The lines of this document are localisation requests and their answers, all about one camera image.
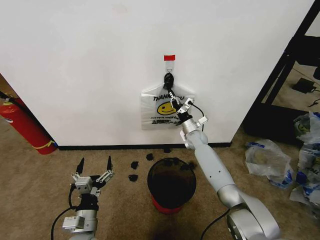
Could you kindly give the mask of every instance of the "white wall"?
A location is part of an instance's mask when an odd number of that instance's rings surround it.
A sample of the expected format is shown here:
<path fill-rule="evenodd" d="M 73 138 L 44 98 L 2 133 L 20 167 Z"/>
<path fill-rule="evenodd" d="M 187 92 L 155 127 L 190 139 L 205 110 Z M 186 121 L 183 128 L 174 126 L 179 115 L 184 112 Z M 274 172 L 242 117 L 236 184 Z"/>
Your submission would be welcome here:
<path fill-rule="evenodd" d="M 61 146 L 181 143 L 140 125 L 176 54 L 209 141 L 230 142 L 312 2 L 1 0 L 0 71 Z"/>

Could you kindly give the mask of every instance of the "smiley face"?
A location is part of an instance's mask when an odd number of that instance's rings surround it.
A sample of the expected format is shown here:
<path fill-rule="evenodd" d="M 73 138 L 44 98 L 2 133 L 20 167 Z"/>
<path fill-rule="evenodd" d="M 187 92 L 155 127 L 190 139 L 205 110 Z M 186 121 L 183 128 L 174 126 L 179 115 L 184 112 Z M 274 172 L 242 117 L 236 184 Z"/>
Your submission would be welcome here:
<path fill-rule="evenodd" d="M 176 110 L 171 106 L 171 103 L 169 101 L 162 103 L 156 111 L 160 115 L 170 115 L 176 112 Z"/>

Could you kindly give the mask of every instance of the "beige carpet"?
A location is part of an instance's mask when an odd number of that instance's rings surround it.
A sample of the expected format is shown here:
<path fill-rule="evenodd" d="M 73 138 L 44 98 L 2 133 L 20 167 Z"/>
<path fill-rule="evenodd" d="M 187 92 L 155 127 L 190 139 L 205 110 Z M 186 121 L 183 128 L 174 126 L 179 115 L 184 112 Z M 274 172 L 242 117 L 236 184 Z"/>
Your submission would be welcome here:
<path fill-rule="evenodd" d="M 240 128 L 230 148 L 216 150 L 237 185 L 246 193 L 261 199 L 269 208 L 282 229 L 283 238 L 319 239 L 319 224 L 309 216 L 304 206 L 288 199 L 290 189 L 279 189 L 269 184 L 264 176 L 248 174 L 244 164 L 245 143 L 255 139 L 244 134 Z M 296 168 L 299 149 L 285 144 L 279 146 L 292 157 L 292 166 Z M 154 161 L 146 160 L 148 153 L 153 153 Z M 165 157 L 195 162 L 192 151 L 57 150 L 50 155 L 40 155 L 7 122 L 1 120 L 1 239 L 49 239 L 53 220 L 68 207 L 71 174 L 80 159 L 85 157 L 83 173 L 94 175 L 104 171 L 109 155 L 115 176 L 102 189 L 99 198 L 96 237 L 100 240 L 197 240 L 207 224 L 226 210 L 199 167 L 195 169 L 196 192 L 181 212 L 163 215 L 152 205 L 147 187 L 150 167 Z M 132 161 L 139 161 L 137 170 L 131 169 Z M 138 174 L 138 180 L 130 182 L 129 174 Z M 73 201 L 78 201 L 76 194 Z M 56 240 L 71 237 L 61 228 L 63 217 L 56 224 Z M 226 220 L 213 225 L 204 239 L 232 239 Z"/>

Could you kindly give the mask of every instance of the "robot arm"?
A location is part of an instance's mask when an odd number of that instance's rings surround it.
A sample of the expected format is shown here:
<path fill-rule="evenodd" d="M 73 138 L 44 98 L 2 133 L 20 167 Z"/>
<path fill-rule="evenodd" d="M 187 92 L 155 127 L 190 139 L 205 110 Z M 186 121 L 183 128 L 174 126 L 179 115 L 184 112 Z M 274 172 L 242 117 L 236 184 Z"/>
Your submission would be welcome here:
<path fill-rule="evenodd" d="M 194 150 L 195 157 L 205 177 L 216 191 L 220 201 L 229 209 L 227 215 L 228 229 L 235 240 L 272 240 L 280 236 L 280 229 L 266 206 L 257 198 L 249 196 L 238 189 L 226 166 L 217 153 L 208 145 L 208 137 L 200 130 L 200 126 L 208 121 L 204 116 L 195 122 L 187 113 L 193 104 L 188 99 L 185 104 L 171 96 L 171 105 L 179 116 L 182 131 L 180 135 L 188 149 Z"/>

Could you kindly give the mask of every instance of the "red fire extinguisher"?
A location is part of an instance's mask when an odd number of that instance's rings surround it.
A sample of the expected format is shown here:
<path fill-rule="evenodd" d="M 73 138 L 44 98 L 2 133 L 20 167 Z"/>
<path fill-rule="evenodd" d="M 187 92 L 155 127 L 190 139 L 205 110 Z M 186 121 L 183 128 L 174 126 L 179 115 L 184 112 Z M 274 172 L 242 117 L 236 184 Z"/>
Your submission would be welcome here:
<path fill-rule="evenodd" d="M 57 149 L 55 142 L 45 130 L 28 114 L 28 108 L 20 98 L 14 98 L 13 104 L 5 101 L 0 106 L 0 115 L 11 124 L 40 154 L 50 154 Z"/>

